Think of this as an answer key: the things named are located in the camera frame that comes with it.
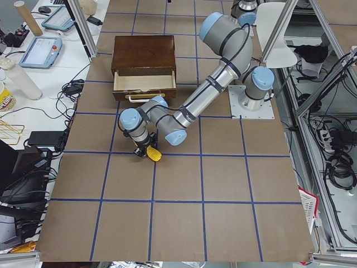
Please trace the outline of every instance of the blue joint cap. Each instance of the blue joint cap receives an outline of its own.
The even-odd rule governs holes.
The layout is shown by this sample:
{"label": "blue joint cap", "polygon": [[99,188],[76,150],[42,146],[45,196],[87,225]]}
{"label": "blue joint cap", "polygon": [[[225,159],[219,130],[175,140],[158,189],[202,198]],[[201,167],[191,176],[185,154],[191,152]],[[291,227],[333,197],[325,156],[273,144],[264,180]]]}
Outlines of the blue joint cap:
{"label": "blue joint cap", "polygon": [[120,121],[126,130],[133,130],[140,123],[141,116],[134,108],[126,109],[120,115]]}
{"label": "blue joint cap", "polygon": [[172,146],[179,145],[187,137],[185,130],[176,130],[167,134],[165,140],[167,140]]}
{"label": "blue joint cap", "polygon": [[266,67],[256,67],[252,74],[254,84],[261,90],[268,91],[274,83],[274,74]]}
{"label": "blue joint cap", "polygon": [[204,40],[206,35],[208,34],[209,30],[212,28],[212,26],[216,23],[216,21],[223,16],[219,12],[214,12],[211,15],[209,15],[205,21],[203,22],[201,29],[200,29],[200,39],[201,41]]}
{"label": "blue joint cap", "polygon": [[160,95],[153,97],[152,100],[158,102],[159,104],[165,106],[166,108],[168,107],[167,102]]}
{"label": "blue joint cap", "polygon": [[248,23],[249,25],[253,25],[255,23],[255,19],[257,18],[257,15],[254,12],[247,12],[245,14],[242,14],[238,18],[238,23],[241,27]]}

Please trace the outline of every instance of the black cloth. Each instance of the black cloth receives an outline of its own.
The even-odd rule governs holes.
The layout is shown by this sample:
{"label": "black cloth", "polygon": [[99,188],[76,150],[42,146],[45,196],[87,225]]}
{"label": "black cloth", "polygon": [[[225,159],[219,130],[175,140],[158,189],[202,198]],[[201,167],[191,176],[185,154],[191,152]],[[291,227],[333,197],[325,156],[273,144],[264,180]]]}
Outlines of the black cloth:
{"label": "black cloth", "polygon": [[294,52],[299,54],[308,63],[323,63],[327,58],[329,49],[327,46],[301,45],[295,48]]}

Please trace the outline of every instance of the computer mouse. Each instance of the computer mouse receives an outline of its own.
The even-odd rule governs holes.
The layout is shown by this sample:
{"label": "computer mouse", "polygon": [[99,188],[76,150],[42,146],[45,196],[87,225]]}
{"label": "computer mouse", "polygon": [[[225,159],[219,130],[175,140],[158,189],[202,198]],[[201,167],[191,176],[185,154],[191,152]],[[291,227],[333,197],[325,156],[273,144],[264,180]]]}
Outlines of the computer mouse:
{"label": "computer mouse", "polygon": [[51,9],[49,7],[39,7],[38,11],[44,14],[51,13]]}

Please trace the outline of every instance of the white bottle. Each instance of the white bottle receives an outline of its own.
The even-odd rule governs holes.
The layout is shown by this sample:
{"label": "white bottle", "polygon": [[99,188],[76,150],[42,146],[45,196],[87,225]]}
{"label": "white bottle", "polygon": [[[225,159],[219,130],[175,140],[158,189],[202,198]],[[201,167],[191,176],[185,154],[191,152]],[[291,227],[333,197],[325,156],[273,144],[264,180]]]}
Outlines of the white bottle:
{"label": "white bottle", "polygon": [[37,100],[42,97],[42,91],[15,61],[0,56],[0,67],[29,99]]}

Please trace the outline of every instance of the wooden box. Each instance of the wooden box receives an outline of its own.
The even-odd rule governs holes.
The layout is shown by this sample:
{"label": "wooden box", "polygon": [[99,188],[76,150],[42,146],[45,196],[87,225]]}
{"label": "wooden box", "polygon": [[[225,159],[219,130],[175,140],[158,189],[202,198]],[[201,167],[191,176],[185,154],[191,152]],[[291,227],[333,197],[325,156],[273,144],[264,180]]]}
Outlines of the wooden box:
{"label": "wooden box", "polygon": [[116,36],[112,73],[117,101],[176,97],[175,43],[172,35]]}

